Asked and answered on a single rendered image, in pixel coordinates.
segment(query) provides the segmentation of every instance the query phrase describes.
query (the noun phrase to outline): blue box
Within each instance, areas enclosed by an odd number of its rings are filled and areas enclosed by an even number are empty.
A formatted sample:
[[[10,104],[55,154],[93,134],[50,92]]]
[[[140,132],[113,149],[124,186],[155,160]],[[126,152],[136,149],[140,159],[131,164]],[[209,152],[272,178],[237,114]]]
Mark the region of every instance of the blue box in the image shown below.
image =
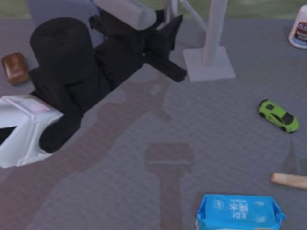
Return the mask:
[[[286,215],[271,196],[204,196],[197,230],[278,230]]]

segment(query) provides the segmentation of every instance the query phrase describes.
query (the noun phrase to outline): brown leather case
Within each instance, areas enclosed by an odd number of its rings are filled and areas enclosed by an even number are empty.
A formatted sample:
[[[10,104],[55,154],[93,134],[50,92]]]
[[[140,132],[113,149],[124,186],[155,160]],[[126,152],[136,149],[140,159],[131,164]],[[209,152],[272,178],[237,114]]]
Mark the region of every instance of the brown leather case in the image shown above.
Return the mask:
[[[7,81],[11,85],[19,85],[29,80],[28,67],[21,53],[8,54],[1,61]]]

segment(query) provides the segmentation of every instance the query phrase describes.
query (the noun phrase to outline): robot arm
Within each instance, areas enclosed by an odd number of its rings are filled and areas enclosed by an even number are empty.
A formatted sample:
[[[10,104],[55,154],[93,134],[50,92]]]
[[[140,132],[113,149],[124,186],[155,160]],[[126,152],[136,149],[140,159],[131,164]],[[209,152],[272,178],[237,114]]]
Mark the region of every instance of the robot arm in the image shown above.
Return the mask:
[[[186,71],[168,59],[181,16],[157,30],[163,10],[131,0],[96,4],[104,10],[90,24],[108,39],[95,48],[86,25],[74,18],[49,20],[32,33],[39,63],[29,73],[35,90],[0,98],[0,167],[50,157],[78,131],[84,114],[144,63],[176,82],[184,80]]]

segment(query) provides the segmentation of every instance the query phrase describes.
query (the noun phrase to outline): bottle label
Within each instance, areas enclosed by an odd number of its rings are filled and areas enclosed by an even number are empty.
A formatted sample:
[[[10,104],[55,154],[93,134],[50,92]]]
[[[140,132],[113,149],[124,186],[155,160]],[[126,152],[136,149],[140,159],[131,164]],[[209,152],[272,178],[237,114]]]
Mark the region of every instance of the bottle label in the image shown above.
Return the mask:
[[[299,22],[292,40],[302,46],[307,46],[307,22]]]

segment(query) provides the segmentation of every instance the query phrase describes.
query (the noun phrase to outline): gray table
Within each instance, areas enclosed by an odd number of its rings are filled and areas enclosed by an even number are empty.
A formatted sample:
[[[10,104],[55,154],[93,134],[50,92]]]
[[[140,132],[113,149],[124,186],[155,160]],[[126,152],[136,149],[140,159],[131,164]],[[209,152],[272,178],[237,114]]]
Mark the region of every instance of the gray table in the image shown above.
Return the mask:
[[[0,170],[1,230],[190,230],[205,193],[271,195],[307,225],[307,192],[271,184],[271,172],[307,175],[307,51],[287,42],[292,21],[229,20],[226,46],[237,78],[174,83],[149,66],[91,110],[81,130],[46,161]],[[0,21],[0,56],[22,52],[34,67],[30,21]],[[172,59],[203,45],[185,21]],[[0,95],[12,87],[0,69]],[[263,121],[270,98],[293,114],[292,135]]]

